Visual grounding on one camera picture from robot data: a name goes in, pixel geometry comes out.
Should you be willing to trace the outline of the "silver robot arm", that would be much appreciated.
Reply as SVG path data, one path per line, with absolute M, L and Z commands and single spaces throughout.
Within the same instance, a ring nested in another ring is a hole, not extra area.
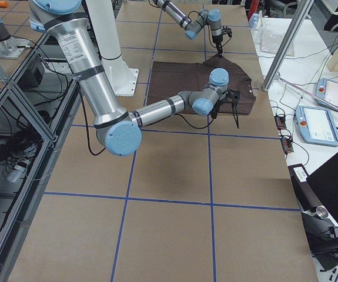
M 93 111 L 99 142 L 112 154 L 134 153 L 141 128 L 169 118 L 186 108 L 206 116 L 225 97 L 229 74 L 211 71 L 200 91 L 175 96 L 132 112 L 122 107 L 115 90 L 137 80 L 136 69 L 122 59 L 115 14 L 110 1 L 30 1 L 31 28 L 53 36 Z
M 151 6 L 166 12 L 184 31 L 190 39 L 195 39 L 198 33 L 204 28 L 209 28 L 209 34 L 212 37 L 212 46 L 217 50 L 217 54 L 223 54 L 223 37 L 227 35 L 232 37 L 232 31 L 229 27 L 222 25 L 221 13 L 218 9 L 202 9 L 199 12 L 193 11 L 198 15 L 194 20 L 190 18 L 190 13 L 185 15 L 172 1 L 148 1 Z

